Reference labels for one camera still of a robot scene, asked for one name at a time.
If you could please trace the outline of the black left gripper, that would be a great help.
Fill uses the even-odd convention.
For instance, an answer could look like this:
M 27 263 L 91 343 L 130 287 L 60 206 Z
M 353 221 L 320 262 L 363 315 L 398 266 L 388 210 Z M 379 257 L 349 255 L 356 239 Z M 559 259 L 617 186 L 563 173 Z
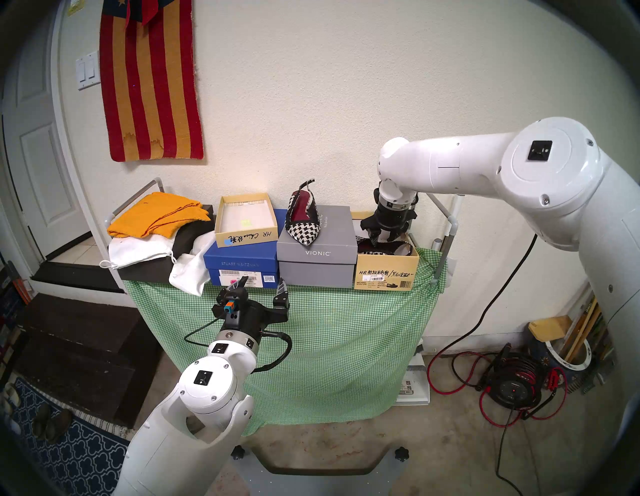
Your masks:
M 248 296 L 245 288 L 248 276 L 228 286 L 228 296 Z M 231 299 L 223 303 L 223 338 L 242 338 L 246 346 L 258 346 L 262 332 L 272 324 L 288 321 L 289 293 L 286 282 L 278 281 L 273 308 L 267 308 L 259 302 L 248 299 Z

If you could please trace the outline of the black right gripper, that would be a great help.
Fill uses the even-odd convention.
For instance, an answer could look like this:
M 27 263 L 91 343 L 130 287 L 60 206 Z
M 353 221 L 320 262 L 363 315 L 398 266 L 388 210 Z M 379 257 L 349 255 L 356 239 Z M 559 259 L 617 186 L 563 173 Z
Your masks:
M 399 234 L 397 241 L 416 245 L 411 232 L 413 220 L 417 217 L 416 203 L 417 199 L 407 204 L 379 199 L 374 214 L 361 220 L 361 230 L 365 234 L 365 240 L 362 243 L 377 247 L 382 244 L 382 234 Z

